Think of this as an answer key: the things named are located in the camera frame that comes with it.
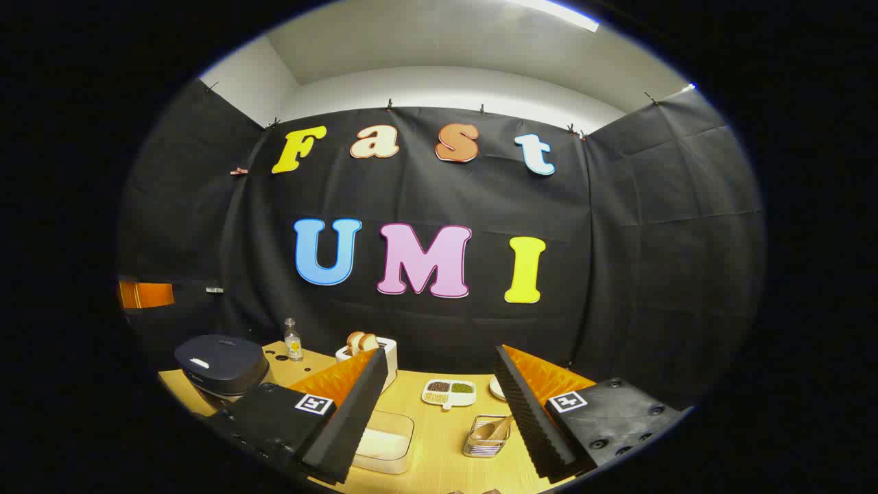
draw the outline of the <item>spoon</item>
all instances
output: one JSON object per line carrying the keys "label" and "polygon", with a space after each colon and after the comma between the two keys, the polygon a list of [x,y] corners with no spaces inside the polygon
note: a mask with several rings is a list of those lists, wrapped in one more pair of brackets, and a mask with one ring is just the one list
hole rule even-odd
{"label": "spoon", "polygon": [[510,415],[502,420],[489,422],[472,431],[470,437],[475,440],[501,440],[506,437],[506,430],[512,424],[512,420],[513,418]]}

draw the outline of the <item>wooden table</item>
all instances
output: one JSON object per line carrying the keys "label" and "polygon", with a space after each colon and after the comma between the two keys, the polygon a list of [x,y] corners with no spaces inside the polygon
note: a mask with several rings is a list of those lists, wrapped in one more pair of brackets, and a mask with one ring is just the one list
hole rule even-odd
{"label": "wooden table", "polygon": [[[273,350],[278,355],[285,352],[282,341],[266,345],[264,349]],[[275,360],[273,355],[267,356],[277,384],[281,386],[289,386],[335,363],[335,357],[307,350],[300,362]],[[310,367],[311,371],[306,372],[306,367]],[[189,410],[206,416],[216,412],[189,383],[182,370],[160,372],[159,376]],[[427,374],[400,370],[396,380],[381,394],[375,410],[399,413],[414,421],[409,470],[403,474],[389,475],[351,467],[345,483],[328,485],[311,477],[309,480],[345,493],[382,494],[448,494],[455,490],[464,494],[481,494],[491,489],[503,494],[534,494],[572,480],[573,477],[568,477],[558,483],[549,483],[547,479],[537,477],[515,423],[507,444],[497,456],[464,456],[464,438],[476,415],[511,413],[506,402],[494,397],[488,390],[491,378],[490,374]],[[476,385],[476,403],[453,407],[449,411],[424,403],[421,391],[430,379],[472,381]]]}

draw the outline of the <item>ceiling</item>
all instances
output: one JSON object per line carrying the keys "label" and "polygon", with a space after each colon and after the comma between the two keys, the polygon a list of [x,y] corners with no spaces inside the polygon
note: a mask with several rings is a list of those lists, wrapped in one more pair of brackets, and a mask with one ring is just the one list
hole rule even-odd
{"label": "ceiling", "polygon": [[299,84],[447,65],[533,77],[630,113],[690,81],[601,25],[597,33],[506,0],[342,0],[267,35]]}

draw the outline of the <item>bread slice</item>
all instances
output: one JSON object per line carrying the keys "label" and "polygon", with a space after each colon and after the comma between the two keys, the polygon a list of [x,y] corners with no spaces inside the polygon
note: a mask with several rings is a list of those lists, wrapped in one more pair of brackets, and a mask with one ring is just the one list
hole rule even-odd
{"label": "bread slice", "polygon": [[360,338],[362,338],[364,334],[366,333],[362,331],[354,331],[348,336],[348,351],[350,352],[351,357],[356,357],[356,355],[360,353]]}
{"label": "bread slice", "polygon": [[376,337],[372,333],[367,333],[365,336],[360,338],[359,345],[360,345],[360,352],[374,350],[374,349],[378,348],[378,337]]}

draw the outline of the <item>metal basket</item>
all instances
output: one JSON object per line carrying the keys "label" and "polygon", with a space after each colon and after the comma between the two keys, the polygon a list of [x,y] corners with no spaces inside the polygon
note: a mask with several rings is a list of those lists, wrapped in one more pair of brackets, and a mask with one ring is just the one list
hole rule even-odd
{"label": "metal basket", "polygon": [[470,431],[466,433],[466,440],[464,441],[464,454],[466,456],[470,456],[473,458],[491,458],[495,456],[500,450],[506,445],[506,441],[509,439],[509,434],[512,433],[512,427],[509,427],[506,430],[506,437],[502,440],[475,440],[472,437],[472,432],[482,425],[489,424],[496,420],[500,420],[502,418],[506,418],[505,415],[477,415],[476,418],[472,421],[472,427],[470,427]]}

